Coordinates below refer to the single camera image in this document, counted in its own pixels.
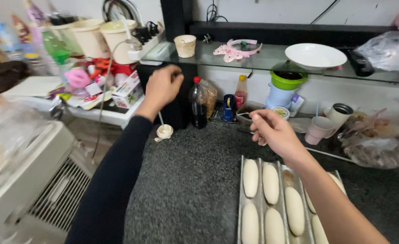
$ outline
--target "hand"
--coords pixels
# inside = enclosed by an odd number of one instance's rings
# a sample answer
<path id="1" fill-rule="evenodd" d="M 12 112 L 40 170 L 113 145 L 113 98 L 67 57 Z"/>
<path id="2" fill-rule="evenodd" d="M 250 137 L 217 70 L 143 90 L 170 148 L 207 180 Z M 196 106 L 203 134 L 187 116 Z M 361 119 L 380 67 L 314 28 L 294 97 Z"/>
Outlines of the hand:
<path id="1" fill-rule="evenodd" d="M 294 169 L 292 164 L 312 157 L 297 138 L 291 125 L 275 111 L 255 110 L 249 116 L 252 118 L 251 130 L 256 130 L 252 140 L 258 141 L 259 145 L 267 142 L 286 164 L 290 164 L 290 168 Z"/>
<path id="2" fill-rule="evenodd" d="M 145 99 L 136 114 L 153 122 L 157 113 L 175 99 L 183 80 L 178 66 L 168 65 L 155 70 L 148 78 Z"/>

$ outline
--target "green container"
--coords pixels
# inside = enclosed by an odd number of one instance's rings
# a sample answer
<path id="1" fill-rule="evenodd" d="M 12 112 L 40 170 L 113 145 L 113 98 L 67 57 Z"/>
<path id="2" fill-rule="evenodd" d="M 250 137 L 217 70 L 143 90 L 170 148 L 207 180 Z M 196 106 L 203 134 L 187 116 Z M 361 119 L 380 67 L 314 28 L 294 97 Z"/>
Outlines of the green container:
<path id="1" fill-rule="evenodd" d="M 278 89 L 292 91 L 304 83 L 308 76 L 303 73 L 270 71 L 272 84 Z"/>

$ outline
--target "paper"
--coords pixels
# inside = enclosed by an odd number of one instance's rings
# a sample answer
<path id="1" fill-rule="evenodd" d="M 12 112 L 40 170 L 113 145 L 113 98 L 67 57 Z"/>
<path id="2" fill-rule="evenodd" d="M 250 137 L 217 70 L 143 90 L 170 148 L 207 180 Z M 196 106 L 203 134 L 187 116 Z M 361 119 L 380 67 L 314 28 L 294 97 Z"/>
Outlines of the paper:
<path id="1" fill-rule="evenodd" d="M 48 97 L 49 92 L 61 83 L 59 76 L 31 76 L 2 94 L 4 96 Z"/>

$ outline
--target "person's left hand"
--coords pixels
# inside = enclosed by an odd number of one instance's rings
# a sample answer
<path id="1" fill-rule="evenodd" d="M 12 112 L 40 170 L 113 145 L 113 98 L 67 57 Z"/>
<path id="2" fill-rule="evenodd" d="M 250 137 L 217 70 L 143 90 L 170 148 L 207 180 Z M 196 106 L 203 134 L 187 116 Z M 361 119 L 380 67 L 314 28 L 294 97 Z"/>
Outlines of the person's left hand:
<path id="1" fill-rule="evenodd" d="M 175 99 L 183 80 L 178 66 L 168 65 L 155 70 L 148 78 L 145 99 L 136 114 L 153 121 L 157 113 Z"/>

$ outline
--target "pink cup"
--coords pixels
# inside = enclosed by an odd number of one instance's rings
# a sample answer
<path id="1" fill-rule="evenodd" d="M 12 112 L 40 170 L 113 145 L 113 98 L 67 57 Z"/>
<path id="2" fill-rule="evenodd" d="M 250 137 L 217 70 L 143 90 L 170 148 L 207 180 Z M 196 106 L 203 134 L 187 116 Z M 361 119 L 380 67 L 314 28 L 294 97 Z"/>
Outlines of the pink cup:
<path id="1" fill-rule="evenodd" d="M 333 132 L 333 123 L 326 117 L 314 117 L 305 135 L 305 141 L 311 145 L 317 145 L 323 138 L 327 138 Z"/>

